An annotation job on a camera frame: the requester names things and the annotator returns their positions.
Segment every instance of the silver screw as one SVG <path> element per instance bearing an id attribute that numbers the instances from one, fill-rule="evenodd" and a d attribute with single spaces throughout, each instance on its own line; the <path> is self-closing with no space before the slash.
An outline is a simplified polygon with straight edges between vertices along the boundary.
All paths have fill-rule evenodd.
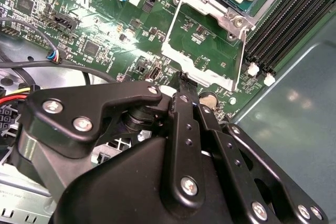
<path id="1" fill-rule="evenodd" d="M 183 177 L 181 179 L 181 187 L 184 192 L 190 196 L 195 196 L 197 194 L 197 185 L 196 182 L 188 177 Z"/>
<path id="2" fill-rule="evenodd" d="M 210 113 L 211 111 L 207 107 L 203 107 L 205 113 Z"/>
<path id="3" fill-rule="evenodd" d="M 309 214 L 308 210 L 303 205 L 298 205 L 298 209 L 299 209 L 300 213 L 302 214 L 302 216 L 304 216 L 307 220 L 310 219 L 310 214 Z"/>
<path id="4" fill-rule="evenodd" d="M 50 114 L 57 114 L 63 110 L 63 105 L 60 102 L 50 100 L 44 102 L 42 108 Z"/>
<path id="5" fill-rule="evenodd" d="M 157 94 L 157 92 L 158 92 L 155 87 L 148 87 L 148 90 L 149 90 L 149 92 L 151 92 L 153 94 Z"/>
<path id="6" fill-rule="evenodd" d="M 322 220 L 323 217 L 320 213 L 320 211 L 316 208 L 316 207 L 310 207 L 310 210 L 313 212 L 313 214 L 315 214 L 315 216 L 319 219 Z"/>
<path id="7" fill-rule="evenodd" d="M 237 98 L 235 98 L 235 97 L 231 97 L 231 98 L 229 99 L 229 103 L 230 103 L 231 105 L 235 105 L 236 102 L 237 102 Z"/>
<path id="8" fill-rule="evenodd" d="M 242 18 L 238 18 L 234 21 L 234 25 L 235 27 L 241 27 L 243 25 L 243 19 Z"/>
<path id="9" fill-rule="evenodd" d="M 252 203 L 252 209 L 260 220 L 267 220 L 267 213 L 262 204 L 255 201 Z"/>
<path id="10" fill-rule="evenodd" d="M 236 126 L 232 126 L 232 130 L 236 134 L 240 134 L 240 130 Z"/>
<path id="11" fill-rule="evenodd" d="M 87 118 L 76 118 L 72 124 L 77 131 L 87 132 L 92 129 L 92 123 Z"/>
<path id="12" fill-rule="evenodd" d="M 180 98 L 182 101 L 188 102 L 188 97 L 186 97 L 185 95 L 181 95 Z"/>

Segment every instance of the chip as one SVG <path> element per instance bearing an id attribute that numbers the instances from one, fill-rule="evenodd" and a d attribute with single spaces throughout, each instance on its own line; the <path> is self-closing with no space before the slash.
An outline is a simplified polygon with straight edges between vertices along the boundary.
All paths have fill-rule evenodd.
<path id="1" fill-rule="evenodd" d="M 99 46 L 93 42 L 87 41 L 84 47 L 84 53 L 90 56 L 96 56 L 98 53 Z"/>
<path id="2" fill-rule="evenodd" d="M 140 27 L 140 23 L 134 19 L 131 20 L 130 25 L 134 28 L 138 29 Z"/>
<path id="3" fill-rule="evenodd" d="M 32 0 L 17 0 L 16 9 L 20 12 L 30 15 L 33 11 L 34 1 Z"/>
<path id="4" fill-rule="evenodd" d="M 152 34 L 152 35 L 156 35 L 157 32 L 158 32 L 157 29 L 155 29 L 153 27 L 149 30 L 149 33 Z"/>

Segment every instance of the capacitor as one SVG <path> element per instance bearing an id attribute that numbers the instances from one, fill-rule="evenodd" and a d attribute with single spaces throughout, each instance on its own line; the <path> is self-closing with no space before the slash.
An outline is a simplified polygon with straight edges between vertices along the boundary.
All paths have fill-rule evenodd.
<path id="1" fill-rule="evenodd" d="M 215 107 L 217 107 L 218 99 L 217 95 L 214 92 L 202 92 L 198 98 L 201 104 L 208 106 L 210 109 L 214 109 Z"/>

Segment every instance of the green circuit board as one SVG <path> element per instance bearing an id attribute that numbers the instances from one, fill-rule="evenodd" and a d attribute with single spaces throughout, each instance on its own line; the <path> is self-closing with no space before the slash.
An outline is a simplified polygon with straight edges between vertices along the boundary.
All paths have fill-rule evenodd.
<path id="1" fill-rule="evenodd" d="M 169 84 L 180 70 L 176 62 L 161 55 L 161 46 L 173 20 L 176 7 L 172 0 L 157 0 L 150 13 L 127 0 L 0 0 L 2 16 L 25 20 L 48 35 L 63 56 L 77 64 L 99 69 L 117 81 L 144 80 L 154 77 L 155 84 Z M 60 30 L 45 15 L 50 8 L 76 17 L 74 30 Z M 42 38 L 16 23 L 5 23 L 2 32 L 25 38 L 46 48 Z M 175 22 L 170 45 L 190 57 L 201 69 L 211 69 L 221 76 L 234 78 L 234 64 L 240 41 L 228 41 L 227 32 L 215 19 L 203 16 L 183 5 Z M 199 93 L 213 91 L 219 104 L 216 116 L 234 116 L 263 88 L 262 81 L 241 73 L 238 89 L 229 92 L 217 85 L 199 86 Z M 237 102 L 230 104 L 234 97 Z"/>

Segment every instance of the gray metal panel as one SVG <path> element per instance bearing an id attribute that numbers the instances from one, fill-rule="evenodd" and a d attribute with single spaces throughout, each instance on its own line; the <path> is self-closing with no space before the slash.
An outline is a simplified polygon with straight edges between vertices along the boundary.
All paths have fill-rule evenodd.
<path id="1" fill-rule="evenodd" d="M 336 16 L 288 66 L 236 120 L 336 223 Z"/>

